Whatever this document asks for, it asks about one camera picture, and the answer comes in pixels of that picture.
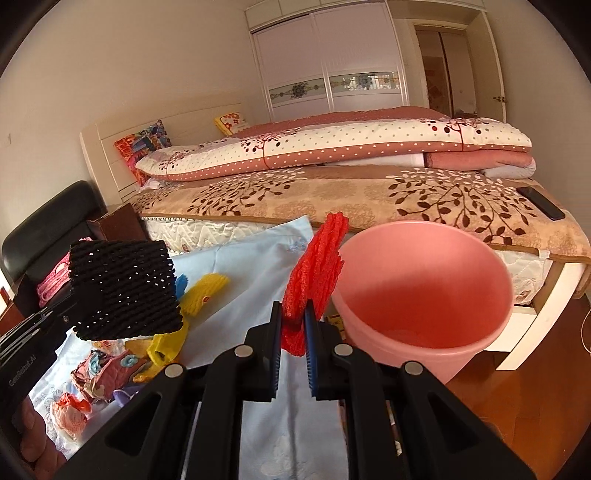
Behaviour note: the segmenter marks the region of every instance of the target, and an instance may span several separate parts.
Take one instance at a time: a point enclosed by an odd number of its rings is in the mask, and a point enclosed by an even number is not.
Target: cable
[[[587,312],[587,315],[585,315],[585,318],[583,319],[583,323],[581,324],[581,343],[583,344],[583,348],[585,350],[587,350],[587,353],[589,355],[591,355],[591,349],[587,348],[587,345],[585,345],[585,340],[583,339],[583,327],[585,326],[585,322],[587,321],[587,317],[589,316],[590,313],[591,313],[591,309]]]

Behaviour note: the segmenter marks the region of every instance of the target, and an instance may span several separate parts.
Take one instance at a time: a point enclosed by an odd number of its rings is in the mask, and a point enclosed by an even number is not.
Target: brown leaf pattern blanket
[[[175,184],[133,199],[142,217],[320,223],[342,211],[352,231],[397,220],[445,223],[495,249],[591,264],[589,240],[572,215],[553,222],[516,192],[536,181],[491,180],[474,172],[394,166],[307,166]]]

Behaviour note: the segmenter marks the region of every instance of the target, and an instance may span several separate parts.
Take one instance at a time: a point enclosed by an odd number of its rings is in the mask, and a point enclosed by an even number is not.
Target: pink plastic bucket
[[[351,341],[377,362],[425,365],[448,382],[509,321],[507,268],[486,244],[432,222],[393,222],[345,243],[333,293]]]

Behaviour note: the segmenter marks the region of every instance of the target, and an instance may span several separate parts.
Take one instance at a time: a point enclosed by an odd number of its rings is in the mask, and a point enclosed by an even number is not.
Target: light blue bedsheet
[[[274,300],[281,300],[289,274],[312,237],[303,217],[264,232],[209,249],[173,257],[176,274],[189,287],[206,273],[221,273],[230,283],[191,322],[181,360],[191,368],[212,362],[243,342],[246,331],[269,321]],[[31,392],[36,409],[48,419],[51,400],[74,391],[69,373],[88,354],[89,344],[70,335],[59,359]],[[116,411],[113,403],[90,419],[78,443],[58,440],[72,454]],[[49,425],[50,436],[56,437]],[[343,480],[348,477],[346,446],[336,402],[310,397],[306,358],[281,353],[277,398],[270,404],[246,403],[242,419],[242,480]]]

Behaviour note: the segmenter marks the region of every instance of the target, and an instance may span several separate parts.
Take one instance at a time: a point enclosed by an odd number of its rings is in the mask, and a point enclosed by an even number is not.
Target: black sofa
[[[14,303],[24,317],[39,311],[36,286],[68,252],[72,242],[91,237],[86,220],[105,212],[91,185],[77,181],[39,207],[2,243],[4,270],[15,290]],[[69,292],[64,286],[51,303]]]

